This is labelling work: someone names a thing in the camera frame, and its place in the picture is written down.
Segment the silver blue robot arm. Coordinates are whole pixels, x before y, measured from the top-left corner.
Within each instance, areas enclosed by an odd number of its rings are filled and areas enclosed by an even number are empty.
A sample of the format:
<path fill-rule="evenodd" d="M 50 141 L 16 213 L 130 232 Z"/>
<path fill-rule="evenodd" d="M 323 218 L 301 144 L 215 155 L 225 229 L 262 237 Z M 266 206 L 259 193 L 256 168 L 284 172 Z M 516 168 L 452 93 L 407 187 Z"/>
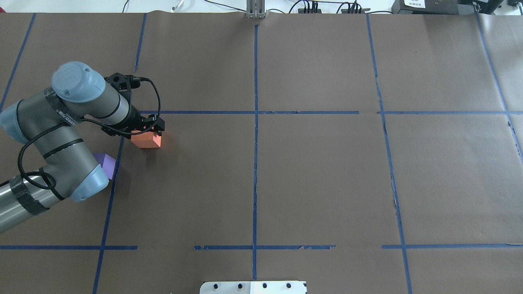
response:
<path fill-rule="evenodd" d="M 114 73 L 103 77 L 80 61 L 60 65 L 51 85 L 1 112 L 1 128 L 22 144 L 18 174 L 1 184 L 1 232 L 71 199 L 79 203 L 104 190 L 110 182 L 102 165 L 76 129 L 88 122 L 109 136 L 148 132 L 160 136 L 165 122 L 161 109 L 144 117 L 132 105 L 132 90 L 149 78 Z"/>

